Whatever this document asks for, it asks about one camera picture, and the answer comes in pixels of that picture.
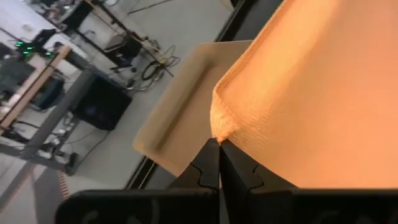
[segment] power cord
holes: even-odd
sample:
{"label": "power cord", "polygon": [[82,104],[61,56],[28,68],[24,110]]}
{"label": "power cord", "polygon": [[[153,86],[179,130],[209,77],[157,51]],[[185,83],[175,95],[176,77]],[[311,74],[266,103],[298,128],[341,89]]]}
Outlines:
{"label": "power cord", "polygon": [[[176,66],[178,63],[180,63],[181,58],[174,56],[175,52],[175,45],[171,45],[165,53],[170,53],[169,57],[164,57],[162,58],[159,62],[154,60],[151,61],[148,66],[140,73],[141,74],[141,80],[142,81],[148,81],[150,80],[149,84],[146,86],[130,86],[127,88],[127,90],[132,91],[133,93],[137,92],[145,92],[148,91],[150,86],[156,82],[159,81],[162,77],[166,69]],[[147,74],[150,68],[154,68],[150,74]]]}
{"label": "power cord", "polygon": [[[64,117],[64,118],[63,118],[63,121],[62,121],[63,125],[64,125],[64,126],[68,126],[68,125],[71,123],[72,118],[73,118],[73,116],[69,116],[69,114],[68,114],[66,117]],[[65,142],[63,145],[69,144],[70,147],[71,147],[71,149],[72,149],[72,152],[75,152],[75,148],[73,147],[73,143],[76,143],[76,142],[78,142],[78,141],[83,140],[84,138],[87,138],[88,136],[92,135],[92,134],[94,133],[95,130],[96,130],[96,128],[93,129],[90,133],[88,133],[88,134],[86,134],[85,136],[81,137],[80,139],[77,139],[77,140],[74,140],[74,141]],[[83,159],[78,163],[78,166],[80,166],[80,164],[87,158],[87,156],[88,156],[92,151],[94,151],[94,149],[95,149],[97,146],[99,146],[99,145],[108,137],[108,134],[109,134],[109,133],[110,133],[110,131],[108,131],[108,132],[105,134],[105,136],[102,138],[102,140],[100,140],[99,142],[97,142],[97,143],[87,152],[87,154],[83,157]]]}
{"label": "power cord", "polygon": [[164,3],[170,2],[170,1],[174,1],[174,0],[163,0],[163,1],[158,2],[158,3],[154,3],[154,4],[151,4],[151,5],[149,5],[149,6],[142,7],[142,8],[140,8],[140,9],[133,10],[133,11],[127,13],[127,15],[131,15],[131,14],[136,13],[136,12],[139,12],[139,11],[143,11],[143,10],[146,10],[146,9],[150,9],[150,8],[152,8],[152,7],[155,7],[155,6],[158,6],[158,5],[160,5],[160,4],[164,4]]}
{"label": "power cord", "polygon": [[17,124],[28,125],[28,126],[30,126],[30,127],[32,127],[32,128],[36,128],[36,129],[39,129],[39,128],[40,128],[39,126],[37,126],[37,125],[35,125],[35,124],[31,124],[31,123],[28,123],[28,122],[25,122],[25,121],[15,121],[15,123],[17,123]]}

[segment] black cable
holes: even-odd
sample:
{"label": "black cable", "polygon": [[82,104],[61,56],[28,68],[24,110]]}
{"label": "black cable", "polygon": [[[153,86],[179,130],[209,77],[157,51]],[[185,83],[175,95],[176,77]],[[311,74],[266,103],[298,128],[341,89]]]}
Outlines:
{"label": "black cable", "polygon": [[[144,71],[142,71],[141,73],[141,79],[142,81],[148,81],[150,80],[149,84],[146,86],[133,86],[131,88],[128,88],[129,91],[132,91],[132,93],[137,93],[137,92],[147,92],[148,90],[150,90],[150,86],[156,82],[159,81],[162,77],[164,72],[167,72],[168,68],[176,66],[176,64],[180,63],[181,58],[180,57],[176,57],[174,56],[174,52],[175,52],[175,45],[171,45],[166,51],[165,54],[170,52],[170,56],[169,57],[164,57],[162,58],[160,61],[154,60],[151,61],[148,66],[146,66],[146,68],[144,69]],[[151,67],[155,67],[155,69],[149,74],[146,75],[147,71],[149,68]]]}
{"label": "black cable", "polygon": [[97,146],[99,146],[103,141],[105,141],[105,139],[108,137],[109,133],[110,133],[110,131],[106,132],[105,136],[104,136],[99,142],[97,142],[97,143],[87,152],[87,154],[86,154],[86,155],[81,159],[81,161],[78,163],[78,165],[77,165],[78,167],[80,166],[80,164],[83,163],[83,161],[88,157],[88,155],[90,155],[90,153],[94,151],[94,149],[95,149]]}
{"label": "black cable", "polygon": [[73,147],[73,144],[69,144],[69,146],[71,147],[72,153],[75,153],[75,148]]}
{"label": "black cable", "polygon": [[15,44],[16,42],[18,42],[18,40],[7,40],[7,42],[12,42],[12,44]]}
{"label": "black cable", "polygon": [[[51,63],[55,60],[55,57],[58,55],[58,53],[54,54],[54,58],[51,58],[51,60],[49,61],[49,63],[44,67],[44,69],[40,72],[40,74],[38,75],[38,77],[40,77],[41,75],[43,75],[43,73],[51,66]],[[28,89],[22,94],[21,98],[25,97],[26,94],[29,92],[29,90],[31,88],[33,88],[33,86],[38,82],[38,78],[36,78],[33,83],[28,87]],[[11,113],[11,111],[13,111],[13,109],[18,105],[18,103],[14,103],[13,106],[10,108],[10,110],[8,111],[8,113],[2,118],[1,121],[3,121],[4,119],[6,119],[9,115],[9,113]]]}
{"label": "black cable", "polygon": [[163,1],[158,2],[158,3],[151,4],[151,5],[149,5],[149,6],[142,7],[142,8],[137,9],[137,10],[133,10],[133,11],[127,13],[127,15],[131,15],[131,14],[136,13],[136,12],[139,12],[139,11],[143,11],[143,10],[146,10],[146,9],[150,9],[150,8],[152,8],[152,7],[158,6],[158,5],[160,5],[160,4],[167,3],[167,2],[169,2],[169,1],[174,1],[174,0],[163,0]]}
{"label": "black cable", "polygon": [[115,28],[113,28],[111,25],[109,25],[101,16],[97,15],[97,13],[94,13],[94,16],[96,16],[98,19],[100,19],[103,23],[106,24],[106,26],[108,26],[111,30],[113,30],[113,34],[117,33],[119,35],[122,35],[121,33],[119,33],[119,31],[117,31]]}
{"label": "black cable", "polygon": [[23,40],[24,42],[31,42],[32,40],[29,40],[28,38],[25,37],[21,37],[21,40]]}
{"label": "black cable", "polygon": [[25,121],[15,121],[15,123],[18,123],[18,124],[25,124],[25,125],[28,125],[28,126],[30,126],[30,127],[37,128],[37,129],[40,128],[39,126],[37,126],[37,125],[35,125],[35,124],[30,124],[30,123],[25,122]]}

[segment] electronic device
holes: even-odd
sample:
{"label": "electronic device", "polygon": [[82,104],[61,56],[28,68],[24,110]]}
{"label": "electronic device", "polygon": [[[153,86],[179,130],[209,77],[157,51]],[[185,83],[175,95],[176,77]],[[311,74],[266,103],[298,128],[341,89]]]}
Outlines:
{"label": "electronic device", "polygon": [[[136,36],[137,39],[140,38],[135,33],[131,35]],[[128,67],[132,60],[137,57],[141,48],[142,44],[140,42],[131,38],[129,34],[124,34],[112,37],[104,52],[107,58],[119,67]]]}
{"label": "electronic device", "polygon": [[299,189],[216,139],[168,189],[82,191],[59,206],[55,223],[215,224],[221,191],[230,224],[398,223],[396,189]]}
{"label": "electronic device", "polygon": [[86,91],[71,108],[77,118],[102,130],[113,130],[131,102],[121,86],[93,74]]}

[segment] black stand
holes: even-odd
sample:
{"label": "black stand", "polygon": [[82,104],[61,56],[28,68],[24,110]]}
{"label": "black stand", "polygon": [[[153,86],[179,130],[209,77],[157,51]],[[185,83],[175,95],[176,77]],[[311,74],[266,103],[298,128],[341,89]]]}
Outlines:
{"label": "black stand", "polygon": [[[135,32],[129,30],[118,18],[116,18],[112,12],[110,12],[100,0],[92,0],[91,1],[95,6],[98,6],[103,12],[105,12],[106,15],[108,15],[111,18],[111,24],[117,24],[120,28],[122,28],[122,30],[124,31],[125,38],[127,38],[127,41],[129,43],[133,43],[133,47],[132,50],[129,49],[129,51],[133,51],[138,53],[138,51],[140,51],[141,48],[143,48],[146,52],[146,54],[148,54],[153,60],[159,62],[159,59],[157,57],[155,57],[149,50],[147,50],[145,47],[142,46],[142,42],[145,40],[148,40],[148,37],[139,37]],[[115,58],[113,56],[109,55],[109,52],[106,52],[104,49],[102,49],[101,47],[99,47],[96,43],[94,43],[91,39],[87,38],[85,36],[85,34],[83,34],[82,32],[80,32],[78,30],[78,27],[71,27],[71,30],[74,31],[77,35],[79,35],[85,42],[87,42],[88,44],[90,44],[91,46],[93,46],[96,50],[98,50],[101,54],[103,54],[105,57],[107,57],[108,59],[110,59],[112,62],[114,62],[117,66],[111,68],[112,71],[114,71],[115,73],[119,73],[119,69],[121,68],[128,68],[131,67],[131,63],[121,63],[120,61],[115,60]],[[167,70],[166,68],[164,69],[170,76],[173,76],[172,73]]]}

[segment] concrete floor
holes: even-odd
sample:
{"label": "concrete floor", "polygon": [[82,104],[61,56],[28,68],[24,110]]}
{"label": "concrete floor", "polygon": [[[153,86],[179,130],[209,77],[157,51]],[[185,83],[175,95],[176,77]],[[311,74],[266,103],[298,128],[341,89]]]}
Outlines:
{"label": "concrete floor", "polygon": [[[136,31],[139,35],[148,35],[151,39],[157,40],[163,50],[175,45],[174,55],[182,60],[197,44],[212,42],[230,14],[230,11],[217,0],[174,0],[130,16],[126,15],[133,9],[139,9],[155,2],[158,1],[119,0],[117,5],[109,9],[128,28]],[[97,13],[104,20],[110,21],[101,12]],[[81,31],[86,30],[95,31],[93,40],[100,46],[105,46],[109,38],[114,35],[112,29],[93,15],[90,15],[81,26]],[[93,63],[97,67],[110,73],[109,67],[114,65],[108,59],[97,54],[91,47],[78,39],[75,42],[81,45],[82,50],[89,55],[89,58],[93,58]],[[137,59],[135,63],[140,70],[148,61]],[[176,70],[178,70],[178,66],[171,68],[172,72],[176,72]],[[125,78],[132,75],[134,74],[123,72]],[[116,129],[110,132],[106,140],[84,160],[75,175],[65,177],[68,193],[72,194],[85,189],[121,189],[124,187],[142,156],[133,150],[132,140],[171,80],[171,76],[164,75],[153,89],[146,93],[136,93],[133,96],[132,103]],[[29,110],[24,113],[24,119],[35,121],[34,123],[43,119],[41,116],[43,115],[37,115]],[[70,137],[70,141],[79,139],[93,130],[94,127],[82,122]],[[64,150],[74,150],[84,155],[102,139],[104,134],[103,131],[95,130],[87,138],[65,146]],[[12,181],[24,165],[24,161],[0,155],[0,196],[4,196],[5,192],[9,190]],[[149,188],[164,188],[172,179],[172,176],[162,169],[157,170],[157,173],[159,175],[155,176],[163,177],[164,181],[154,180],[149,183]],[[53,216],[54,210],[49,210],[48,214],[43,215],[40,212],[43,209],[37,209],[37,207],[46,204],[56,207],[55,205],[60,203],[59,200],[62,201],[58,198],[60,196],[60,192],[57,192],[59,189],[56,189],[57,186],[54,185],[54,182],[50,183],[50,180],[58,181],[54,174],[54,170],[35,166],[33,172],[30,172],[24,179],[25,181],[19,186],[19,190],[15,191],[13,197],[3,201],[0,197],[0,223],[51,223],[52,219],[48,217]],[[52,198],[57,199],[54,199],[56,201],[53,202],[49,197],[41,197],[40,192],[42,194],[53,192],[51,193],[54,194]]]}

